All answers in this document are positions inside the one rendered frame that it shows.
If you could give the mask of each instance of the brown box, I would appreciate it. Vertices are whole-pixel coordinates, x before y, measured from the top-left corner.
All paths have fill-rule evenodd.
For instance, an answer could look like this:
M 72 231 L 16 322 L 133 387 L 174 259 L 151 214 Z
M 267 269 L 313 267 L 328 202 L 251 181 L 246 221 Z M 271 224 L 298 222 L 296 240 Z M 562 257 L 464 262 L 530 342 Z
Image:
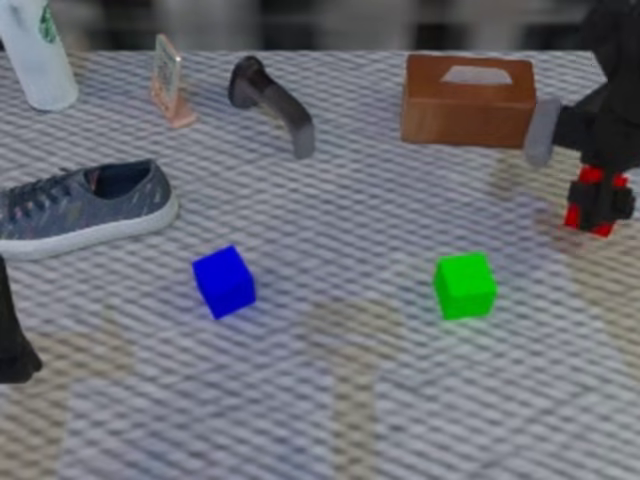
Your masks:
M 500 69 L 511 83 L 442 81 L 454 66 Z M 402 140 L 521 148 L 535 106 L 531 62 L 412 54 L 407 59 Z

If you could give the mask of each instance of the table surface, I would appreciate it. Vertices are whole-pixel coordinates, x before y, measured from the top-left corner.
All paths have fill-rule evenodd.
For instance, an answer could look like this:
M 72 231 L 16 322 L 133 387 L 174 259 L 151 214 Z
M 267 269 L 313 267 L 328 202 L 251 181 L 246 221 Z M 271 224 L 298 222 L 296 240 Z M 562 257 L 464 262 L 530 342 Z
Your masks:
M 640 474 L 640 225 L 561 228 L 579 162 L 399 141 L 406 54 L 261 53 L 312 112 L 313 159 L 226 97 L 241 57 L 186 54 L 200 118 L 173 131 L 151 53 L 76 59 L 72 109 L 29 109 L 6 59 L 0 187 L 155 158 L 166 231 L 9 265 L 46 368 L 0 387 L 12 480 L 617 480 Z M 519 53 L 540 96 L 603 77 L 586 53 Z M 632 176 L 638 185 L 638 177 Z M 258 303 L 213 321 L 191 262 L 228 244 Z M 485 251 L 500 295 L 447 324 L 441 255 Z

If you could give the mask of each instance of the shoe sole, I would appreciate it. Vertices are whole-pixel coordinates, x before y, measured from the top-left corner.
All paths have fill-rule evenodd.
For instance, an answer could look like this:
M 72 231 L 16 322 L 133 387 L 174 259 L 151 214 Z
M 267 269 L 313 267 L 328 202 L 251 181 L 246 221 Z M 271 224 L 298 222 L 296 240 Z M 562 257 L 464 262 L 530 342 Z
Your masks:
M 128 237 L 157 232 L 177 218 L 180 203 L 175 194 L 155 213 L 131 220 L 106 223 L 36 240 L 0 240 L 0 254 L 7 260 L 41 260 Z

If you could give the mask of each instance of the shoe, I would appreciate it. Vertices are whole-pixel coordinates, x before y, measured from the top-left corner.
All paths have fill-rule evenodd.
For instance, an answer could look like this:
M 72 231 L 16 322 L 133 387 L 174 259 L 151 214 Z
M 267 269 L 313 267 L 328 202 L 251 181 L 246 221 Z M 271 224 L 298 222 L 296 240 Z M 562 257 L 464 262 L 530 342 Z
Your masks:
M 178 211 L 152 160 L 80 169 L 0 192 L 0 255 L 37 260 L 142 235 Z

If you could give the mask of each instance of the starbucks logo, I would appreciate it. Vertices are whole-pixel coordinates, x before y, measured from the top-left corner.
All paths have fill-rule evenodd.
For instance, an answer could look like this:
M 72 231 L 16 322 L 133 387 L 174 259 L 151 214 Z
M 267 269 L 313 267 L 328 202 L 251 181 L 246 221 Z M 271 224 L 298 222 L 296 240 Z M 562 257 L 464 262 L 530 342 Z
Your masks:
M 40 17 L 40 35 L 47 43 L 55 43 L 58 39 L 58 32 L 56 26 L 53 23 L 53 17 L 51 16 L 51 9 L 49 5 L 46 5 L 42 10 L 42 16 Z

